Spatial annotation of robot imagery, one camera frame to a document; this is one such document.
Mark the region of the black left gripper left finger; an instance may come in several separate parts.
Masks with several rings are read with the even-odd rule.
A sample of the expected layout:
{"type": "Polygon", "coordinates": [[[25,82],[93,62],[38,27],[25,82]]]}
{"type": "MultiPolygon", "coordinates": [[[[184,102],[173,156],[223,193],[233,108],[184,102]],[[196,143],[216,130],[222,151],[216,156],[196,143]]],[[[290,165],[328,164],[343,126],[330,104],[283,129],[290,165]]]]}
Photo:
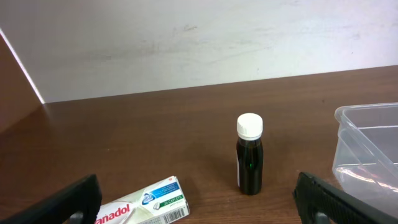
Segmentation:
{"type": "Polygon", "coordinates": [[[72,183],[53,195],[39,201],[2,224],[94,223],[100,210],[102,194],[94,174],[72,183]]]}

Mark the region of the dark bottle white cap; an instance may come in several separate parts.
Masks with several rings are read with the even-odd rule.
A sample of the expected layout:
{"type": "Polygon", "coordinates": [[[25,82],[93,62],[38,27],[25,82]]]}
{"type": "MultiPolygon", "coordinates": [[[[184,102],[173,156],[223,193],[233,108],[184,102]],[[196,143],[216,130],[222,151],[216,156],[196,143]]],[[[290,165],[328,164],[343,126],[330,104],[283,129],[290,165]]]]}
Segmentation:
{"type": "Polygon", "coordinates": [[[256,195],[262,188],[264,151],[261,141],[263,120],[255,113],[237,118],[236,163],[237,181],[245,195],[256,195]]]}

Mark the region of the white Panadol medicine box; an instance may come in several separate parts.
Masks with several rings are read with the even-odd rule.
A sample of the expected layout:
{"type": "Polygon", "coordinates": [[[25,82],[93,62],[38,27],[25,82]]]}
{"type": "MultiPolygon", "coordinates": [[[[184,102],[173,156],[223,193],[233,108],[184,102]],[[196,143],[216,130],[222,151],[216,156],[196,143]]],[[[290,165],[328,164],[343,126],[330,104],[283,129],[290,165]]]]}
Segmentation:
{"type": "Polygon", "coordinates": [[[176,176],[100,206],[96,224],[169,224],[190,214],[176,176]]]}

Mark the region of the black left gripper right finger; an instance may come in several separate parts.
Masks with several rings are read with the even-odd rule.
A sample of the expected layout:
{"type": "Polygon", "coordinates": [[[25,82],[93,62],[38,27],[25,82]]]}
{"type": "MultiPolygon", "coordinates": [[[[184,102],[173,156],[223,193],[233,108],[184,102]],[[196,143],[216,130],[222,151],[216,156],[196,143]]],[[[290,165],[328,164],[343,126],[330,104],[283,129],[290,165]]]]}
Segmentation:
{"type": "Polygon", "coordinates": [[[352,197],[308,172],[299,173],[292,194],[303,224],[397,223],[397,218],[352,197]]]}

